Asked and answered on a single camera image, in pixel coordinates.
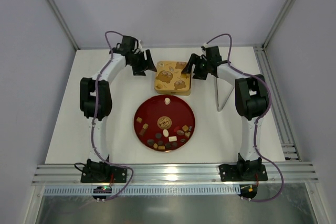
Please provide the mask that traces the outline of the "silver tin lid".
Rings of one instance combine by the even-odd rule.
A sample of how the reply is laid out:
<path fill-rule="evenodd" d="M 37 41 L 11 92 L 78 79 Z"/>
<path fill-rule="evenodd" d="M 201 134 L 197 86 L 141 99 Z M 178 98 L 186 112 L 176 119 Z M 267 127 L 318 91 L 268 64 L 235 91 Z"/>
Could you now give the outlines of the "silver tin lid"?
<path fill-rule="evenodd" d="M 187 62 L 183 61 L 159 61 L 156 65 L 157 73 L 154 80 L 155 90 L 179 90 L 191 89 L 191 75 L 181 74 Z"/>

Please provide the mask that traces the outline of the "gold chocolate tin box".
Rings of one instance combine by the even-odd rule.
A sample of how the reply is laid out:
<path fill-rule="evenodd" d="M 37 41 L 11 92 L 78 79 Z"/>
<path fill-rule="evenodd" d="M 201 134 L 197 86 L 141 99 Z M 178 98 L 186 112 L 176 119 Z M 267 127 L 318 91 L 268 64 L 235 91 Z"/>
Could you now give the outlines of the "gold chocolate tin box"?
<path fill-rule="evenodd" d="M 181 96 L 188 96 L 191 93 L 191 90 L 187 91 L 179 91 L 179 90 L 156 90 L 158 94 L 163 95 L 181 95 Z"/>

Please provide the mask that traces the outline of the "white cone chocolate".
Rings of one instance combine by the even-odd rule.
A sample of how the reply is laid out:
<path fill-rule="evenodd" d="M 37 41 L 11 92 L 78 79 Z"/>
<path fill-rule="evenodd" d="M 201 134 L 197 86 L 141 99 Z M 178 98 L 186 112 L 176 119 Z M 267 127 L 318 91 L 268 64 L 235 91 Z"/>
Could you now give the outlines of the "white cone chocolate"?
<path fill-rule="evenodd" d="M 168 105 L 168 104 L 170 104 L 170 99 L 169 98 L 165 98 L 164 102 L 165 102 L 166 105 Z"/>

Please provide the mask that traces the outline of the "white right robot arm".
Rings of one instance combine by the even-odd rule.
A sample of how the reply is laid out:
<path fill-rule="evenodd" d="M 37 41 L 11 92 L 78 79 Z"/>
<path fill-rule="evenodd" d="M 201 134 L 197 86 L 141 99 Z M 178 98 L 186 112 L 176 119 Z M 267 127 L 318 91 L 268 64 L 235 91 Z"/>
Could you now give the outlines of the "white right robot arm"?
<path fill-rule="evenodd" d="M 223 60 L 219 48 L 202 47 L 202 55 L 191 54 L 183 73 L 192 73 L 194 79 L 206 80 L 209 74 L 233 86 L 235 108 L 242 120 L 242 144 L 236 164 L 219 165 L 222 182 L 266 181 L 266 168 L 259 151 L 259 127 L 270 109 L 271 95 L 261 74 L 245 73 Z"/>

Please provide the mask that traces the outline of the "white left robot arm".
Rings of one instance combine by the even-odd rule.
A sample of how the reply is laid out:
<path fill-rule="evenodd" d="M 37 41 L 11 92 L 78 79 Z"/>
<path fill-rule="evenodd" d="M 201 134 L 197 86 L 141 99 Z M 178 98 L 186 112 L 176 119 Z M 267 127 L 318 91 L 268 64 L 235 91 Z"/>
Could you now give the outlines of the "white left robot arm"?
<path fill-rule="evenodd" d="M 151 53 L 143 50 L 140 41 L 123 35 L 121 42 L 111 46 L 109 59 L 92 77 L 80 80 L 80 111 L 88 120 L 91 150 L 81 168 L 82 183 L 127 183 L 131 169 L 109 161 L 107 148 L 107 119 L 112 111 L 110 84 L 126 66 L 134 76 L 144 76 L 146 71 L 155 72 Z"/>

